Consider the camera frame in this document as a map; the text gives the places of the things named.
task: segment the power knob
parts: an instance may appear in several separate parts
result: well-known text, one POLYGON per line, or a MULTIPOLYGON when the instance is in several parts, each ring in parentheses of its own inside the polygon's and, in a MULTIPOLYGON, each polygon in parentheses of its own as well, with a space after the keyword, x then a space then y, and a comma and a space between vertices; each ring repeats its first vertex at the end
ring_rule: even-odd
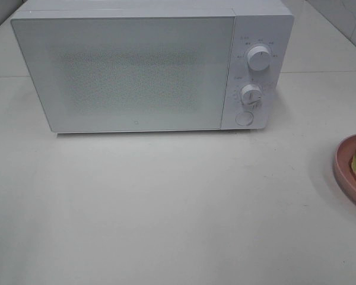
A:
POLYGON ((262 90, 257 85, 249 84, 241 90, 240 95, 244 105, 252 105, 261 100, 262 90))
POLYGON ((268 47, 258 45, 247 54, 248 65, 254 71, 262 71, 271 64, 272 54, 268 47))

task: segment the control panel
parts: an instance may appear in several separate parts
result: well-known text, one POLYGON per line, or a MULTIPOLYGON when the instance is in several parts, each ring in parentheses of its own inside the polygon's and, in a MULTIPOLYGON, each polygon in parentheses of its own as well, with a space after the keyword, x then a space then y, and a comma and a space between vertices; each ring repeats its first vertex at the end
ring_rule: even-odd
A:
POLYGON ((294 18, 236 17, 221 129, 266 126, 294 18))

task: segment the knob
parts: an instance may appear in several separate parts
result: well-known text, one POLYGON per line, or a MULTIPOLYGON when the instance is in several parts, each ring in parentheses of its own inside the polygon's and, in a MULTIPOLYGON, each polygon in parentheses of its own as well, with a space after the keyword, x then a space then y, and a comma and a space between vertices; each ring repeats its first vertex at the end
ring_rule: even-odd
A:
POLYGON ((245 105, 258 102, 262 97, 261 88, 254 84, 249 84, 241 90, 241 101, 245 105))
POLYGON ((247 54, 249 67, 254 71, 262 71, 271 64, 271 51, 266 46, 255 46, 247 54))

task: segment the white knob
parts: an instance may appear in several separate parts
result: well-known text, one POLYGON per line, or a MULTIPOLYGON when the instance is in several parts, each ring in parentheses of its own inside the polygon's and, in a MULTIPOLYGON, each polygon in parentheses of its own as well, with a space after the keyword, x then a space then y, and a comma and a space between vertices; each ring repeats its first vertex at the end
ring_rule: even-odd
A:
POLYGON ((271 51, 266 46, 255 46, 247 54, 249 67, 254 71, 266 69, 271 64, 271 51))
POLYGON ((262 97, 261 88, 254 84, 249 84, 241 90, 241 101, 245 105, 258 102, 262 97))

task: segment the plate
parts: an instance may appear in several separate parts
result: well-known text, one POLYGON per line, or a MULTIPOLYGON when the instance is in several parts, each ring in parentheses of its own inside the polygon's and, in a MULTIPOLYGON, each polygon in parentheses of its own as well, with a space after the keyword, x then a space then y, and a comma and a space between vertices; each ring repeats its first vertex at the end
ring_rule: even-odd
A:
POLYGON ((356 177, 351 168, 356 152, 356 135, 343 140, 335 153, 333 172, 342 190, 356 202, 356 177))

